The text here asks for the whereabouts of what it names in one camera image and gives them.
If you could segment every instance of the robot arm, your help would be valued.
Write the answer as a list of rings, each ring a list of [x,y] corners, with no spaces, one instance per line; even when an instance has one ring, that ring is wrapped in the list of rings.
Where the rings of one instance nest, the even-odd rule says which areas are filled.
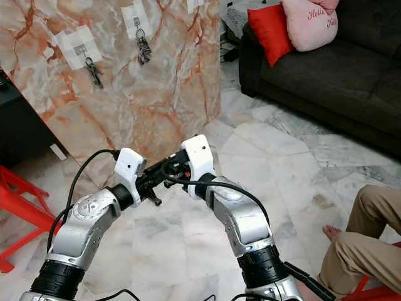
[[[308,274],[279,259],[262,209],[251,198],[221,186],[237,185],[225,177],[216,177],[212,153],[203,135],[185,141],[179,152],[144,170],[145,164],[146,159],[133,150],[121,150],[115,166],[118,184],[76,202],[71,217],[55,237],[39,277],[33,282],[30,292],[24,293],[20,300],[73,300],[104,232],[122,210],[129,206],[137,207],[145,198],[150,198],[158,206],[161,201],[153,188],[161,182],[166,188],[181,182],[192,198],[203,199],[213,210],[225,227],[242,269],[247,293],[276,300],[302,301],[291,276],[294,275],[323,300],[334,300],[334,296],[311,280]],[[203,181],[203,184],[192,184],[188,180]]]

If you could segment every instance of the red plastic stool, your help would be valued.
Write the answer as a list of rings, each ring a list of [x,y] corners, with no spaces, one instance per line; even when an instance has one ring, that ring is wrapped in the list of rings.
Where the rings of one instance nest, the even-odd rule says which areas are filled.
[[[36,196],[43,209],[21,196],[22,193],[30,193]],[[50,231],[55,217],[44,201],[44,198],[48,196],[49,194],[46,191],[37,188],[0,165],[0,209],[9,211],[38,227],[0,254],[0,272],[8,273],[14,268],[14,265],[6,261],[7,257],[43,232]]]
[[[394,245],[401,248],[401,242],[394,243]],[[372,288],[370,290],[363,290],[369,279],[370,278],[365,275],[355,291],[343,298],[343,301],[401,301],[401,295],[397,294],[385,285]]]

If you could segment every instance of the khaki pants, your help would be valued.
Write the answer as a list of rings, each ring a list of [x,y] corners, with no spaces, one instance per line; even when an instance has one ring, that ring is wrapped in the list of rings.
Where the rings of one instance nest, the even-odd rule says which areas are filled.
[[[346,232],[336,236],[326,253],[320,283],[342,298],[369,275],[401,294],[401,248],[378,240],[386,224],[401,235],[401,191],[365,186],[355,199]]]

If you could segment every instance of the marble floor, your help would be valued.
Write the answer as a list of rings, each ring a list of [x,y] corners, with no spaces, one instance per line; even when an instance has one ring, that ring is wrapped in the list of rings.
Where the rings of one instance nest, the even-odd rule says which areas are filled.
[[[237,61],[221,66],[222,114],[202,131],[216,170],[265,205],[281,259],[316,275],[328,247],[321,227],[344,228],[353,198],[366,184],[401,189],[400,162],[269,100],[243,95]],[[77,170],[71,157],[61,162],[47,152],[14,171],[47,190],[57,213]],[[96,190],[83,176],[75,199]],[[121,288],[141,301],[202,301],[212,293],[226,301],[243,292],[222,225],[203,201],[189,199],[178,186],[160,186],[156,193],[160,207],[145,201],[130,208],[106,233],[76,300],[96,300]],[[0,251],[30,229],[4,213],[1,219]],[[382,239],[400,240],[391,229]],[[0,275],[0,300],[18,300],[29,289],[45,248],[43,235],[9,259],[16,268]]]

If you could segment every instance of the sofa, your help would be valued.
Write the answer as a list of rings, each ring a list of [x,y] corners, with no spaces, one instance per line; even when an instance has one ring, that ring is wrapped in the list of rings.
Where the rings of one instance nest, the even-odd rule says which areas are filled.
[[[241,38],[239,80],[259,94],[401,157],[401,1],[340,0],[338,33],[270,68],[252,29]]]

